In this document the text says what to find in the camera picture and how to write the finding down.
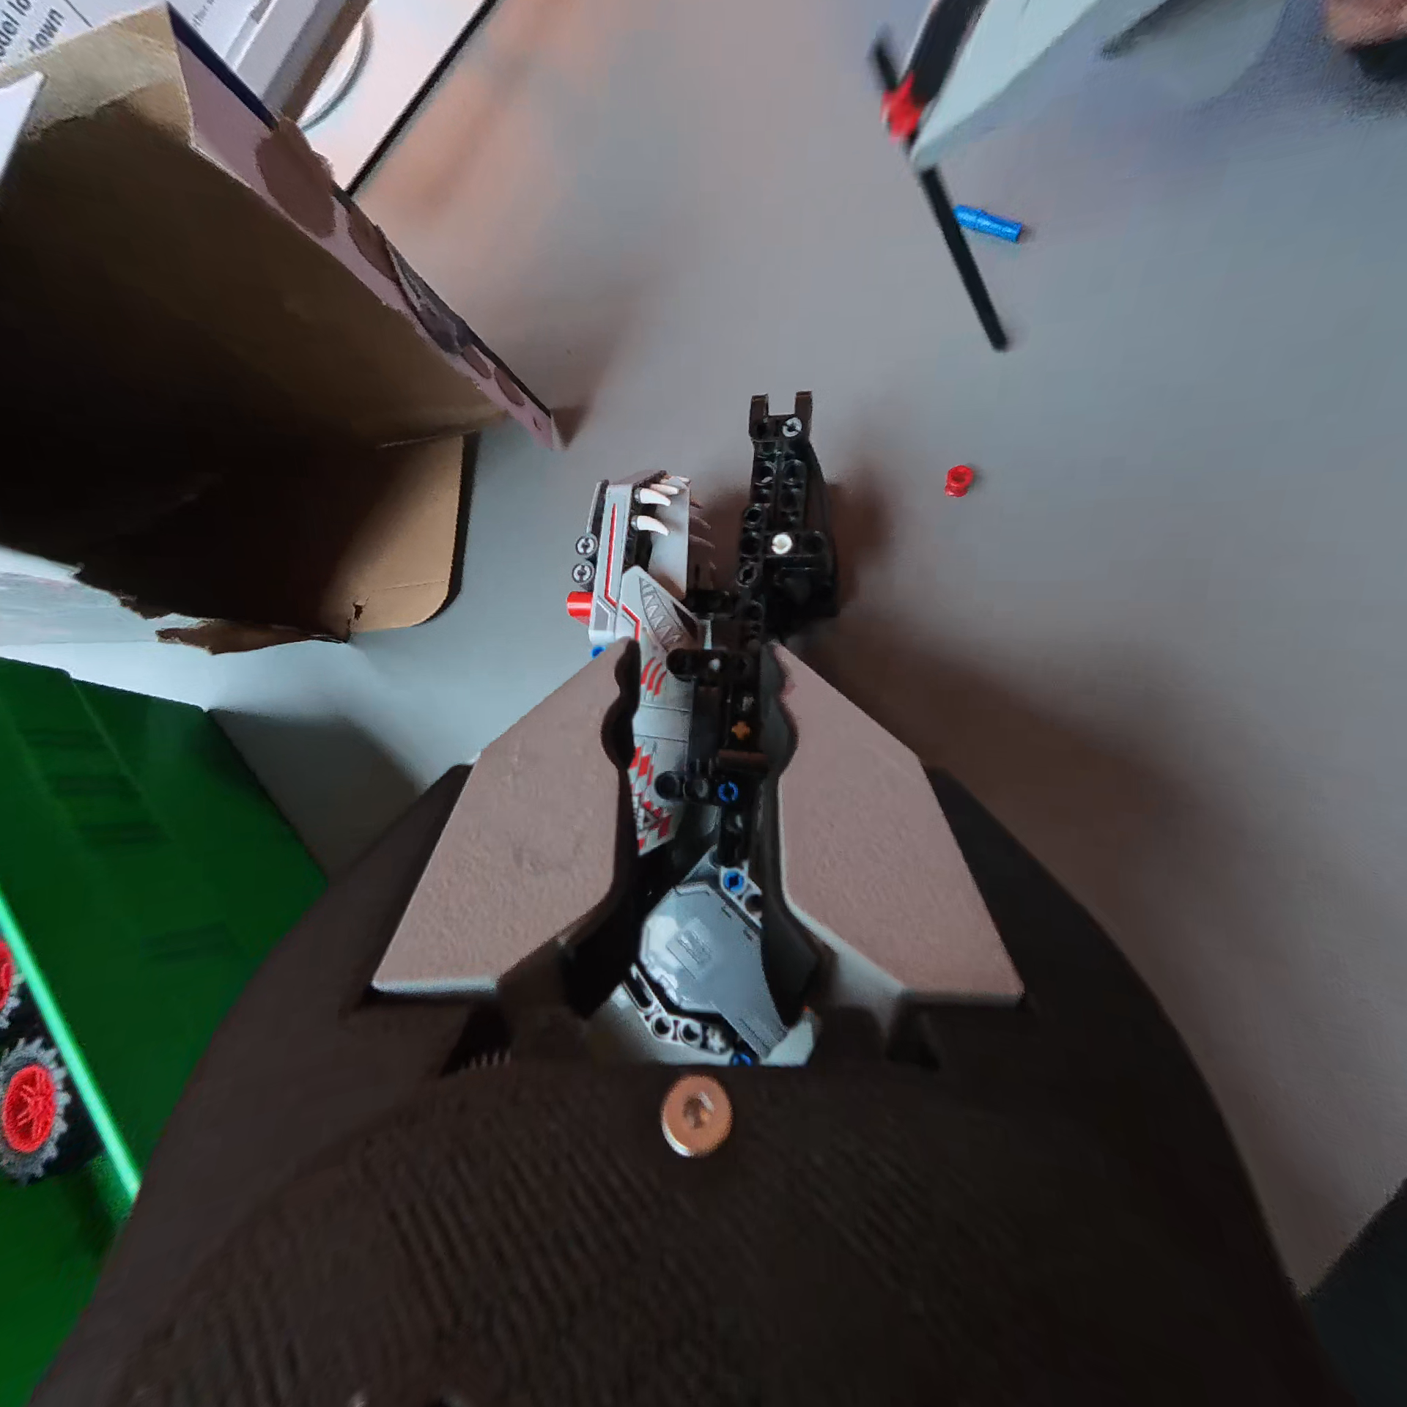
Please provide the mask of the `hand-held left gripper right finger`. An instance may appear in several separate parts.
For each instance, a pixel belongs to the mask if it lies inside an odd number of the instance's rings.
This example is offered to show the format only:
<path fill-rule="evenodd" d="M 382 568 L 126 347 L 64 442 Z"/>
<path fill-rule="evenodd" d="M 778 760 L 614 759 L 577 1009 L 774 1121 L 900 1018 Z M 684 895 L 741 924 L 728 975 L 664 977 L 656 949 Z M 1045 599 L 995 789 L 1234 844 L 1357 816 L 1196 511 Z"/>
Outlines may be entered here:
<path fill-rule="evenodd" d="M 919 756 L 782 644 L 782 904 L 838 1006 L 1011 1006 L 1023 980 Z"/>

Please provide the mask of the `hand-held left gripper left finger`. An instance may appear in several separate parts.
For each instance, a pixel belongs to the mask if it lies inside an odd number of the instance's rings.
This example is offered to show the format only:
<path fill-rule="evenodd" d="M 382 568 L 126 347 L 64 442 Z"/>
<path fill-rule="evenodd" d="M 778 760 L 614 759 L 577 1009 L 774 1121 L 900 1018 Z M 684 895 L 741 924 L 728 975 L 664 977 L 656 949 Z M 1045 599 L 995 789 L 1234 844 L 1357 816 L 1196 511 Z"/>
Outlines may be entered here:
<path fill-rule="evenodd" d="M 498 996 L 577 942 L 634 851 L 620 725 L 640 650 L 620 640 L 481 751 L 371 977 L 378 994 Z"/>

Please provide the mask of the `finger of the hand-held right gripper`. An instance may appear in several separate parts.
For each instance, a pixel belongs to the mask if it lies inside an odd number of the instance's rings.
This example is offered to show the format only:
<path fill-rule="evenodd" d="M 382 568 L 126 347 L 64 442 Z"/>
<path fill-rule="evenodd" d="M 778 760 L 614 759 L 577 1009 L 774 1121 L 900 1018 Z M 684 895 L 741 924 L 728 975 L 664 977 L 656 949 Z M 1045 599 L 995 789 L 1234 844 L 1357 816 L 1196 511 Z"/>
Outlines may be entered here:
<path fill-rule="evenodd" d="M 945 61 L 908 162 L 932 166 L 976 136 L 1083 81 L 1146 83 L 1193 105 L 1227 93 L 1262 56 L 1285 1 L 933 2 L 910 59 L 936 39 Z"/>

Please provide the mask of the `black lego axle red bush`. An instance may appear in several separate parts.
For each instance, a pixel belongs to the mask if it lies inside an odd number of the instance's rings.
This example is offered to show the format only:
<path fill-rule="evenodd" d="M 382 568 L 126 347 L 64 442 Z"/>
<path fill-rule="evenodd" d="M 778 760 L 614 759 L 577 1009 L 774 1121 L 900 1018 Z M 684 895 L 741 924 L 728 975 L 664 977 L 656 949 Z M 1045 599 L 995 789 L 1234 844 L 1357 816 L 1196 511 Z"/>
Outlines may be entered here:
<path fill-rule="evenodd" d="M 885 33 L 878 33 L 870 43 L 869 65 L 881 92 L 881 121 L 888 139 L 904 150 L 906 158 L 913 158 L 925 114 L 941 96 L 983 7 L 980 1 L 929 2 L 903 64 L 895 61 Z M 930 163 L 914 171 L 986 341 L 993 351 L 1007 351 L 1008 332 L 941 180 L 939 166 Z"/>

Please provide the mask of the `grey red lego vehicle model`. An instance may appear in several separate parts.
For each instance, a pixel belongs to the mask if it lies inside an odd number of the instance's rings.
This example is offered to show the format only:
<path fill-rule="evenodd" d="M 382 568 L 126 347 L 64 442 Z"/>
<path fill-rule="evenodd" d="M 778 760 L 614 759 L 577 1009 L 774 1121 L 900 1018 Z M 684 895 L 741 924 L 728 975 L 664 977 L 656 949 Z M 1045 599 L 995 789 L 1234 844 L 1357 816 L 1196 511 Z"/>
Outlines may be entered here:
<path fill-rule="evenodd" d="M 734 569 L 716 583 L 692 483 L 599 480 L 573 545 L 567 612 L 598 656 L 637 654 L 626 783 L 643 896 L 631 955 L 596 1012 L 604 1040 L 661 1063 L 800 1065 L 819 945 L 782 893 L 778 782 L 794 744 L 772 649 L 837 612 L 812 395 L 747 410 Z"/>

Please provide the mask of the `black lego set box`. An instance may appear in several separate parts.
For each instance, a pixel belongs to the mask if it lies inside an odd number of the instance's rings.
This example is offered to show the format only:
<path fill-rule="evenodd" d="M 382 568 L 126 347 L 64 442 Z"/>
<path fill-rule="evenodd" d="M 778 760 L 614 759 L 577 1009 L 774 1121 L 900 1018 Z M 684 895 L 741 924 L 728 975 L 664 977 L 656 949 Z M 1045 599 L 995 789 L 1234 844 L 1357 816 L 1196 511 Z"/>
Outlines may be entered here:
<path fill-rule="evenodd" d="M 186 39 L 3 70 L 3 549 L 212 654 L 423 624 L 467 438 L 554 413 Z"/>

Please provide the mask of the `person's right hand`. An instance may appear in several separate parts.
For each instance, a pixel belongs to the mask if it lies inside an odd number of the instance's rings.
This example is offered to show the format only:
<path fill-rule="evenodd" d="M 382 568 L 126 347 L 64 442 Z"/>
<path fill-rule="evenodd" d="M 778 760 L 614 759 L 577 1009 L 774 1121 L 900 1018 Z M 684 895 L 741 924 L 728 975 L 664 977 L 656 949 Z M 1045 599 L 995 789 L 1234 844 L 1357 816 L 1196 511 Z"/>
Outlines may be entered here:
<path fill-rule="evenodd" d="M 1405 1 L 1323 1 L 1328 37 L 1357 49 L 1394 43 L 1405 36 Z"/>

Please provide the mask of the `green plastic bin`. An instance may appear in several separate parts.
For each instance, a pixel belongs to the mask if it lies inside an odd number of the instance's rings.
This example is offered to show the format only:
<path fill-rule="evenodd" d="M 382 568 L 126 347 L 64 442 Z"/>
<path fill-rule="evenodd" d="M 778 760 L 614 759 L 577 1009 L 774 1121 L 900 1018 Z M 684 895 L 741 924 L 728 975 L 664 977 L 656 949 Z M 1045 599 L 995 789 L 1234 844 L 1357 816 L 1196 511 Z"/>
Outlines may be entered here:
<path fill-rule="evenodd" d="M 91 1301 L 168 1116 L 324 873 L 201 707 L 1 665 L 3 937 L 29 1034 L 101 1141 L 1 1188 L 1 1393 L 26 1403 Z"/>

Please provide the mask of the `printed instruction sheet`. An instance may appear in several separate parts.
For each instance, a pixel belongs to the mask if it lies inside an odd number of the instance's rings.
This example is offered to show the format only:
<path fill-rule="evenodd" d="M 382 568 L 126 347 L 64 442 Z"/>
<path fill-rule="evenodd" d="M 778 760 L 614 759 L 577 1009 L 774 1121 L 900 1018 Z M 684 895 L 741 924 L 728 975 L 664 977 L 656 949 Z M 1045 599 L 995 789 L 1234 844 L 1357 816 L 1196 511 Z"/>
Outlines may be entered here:
<path fill-rule="evenodd" d="M 95 26 L 73 1 L 1 1 L 1 70 Z"/>

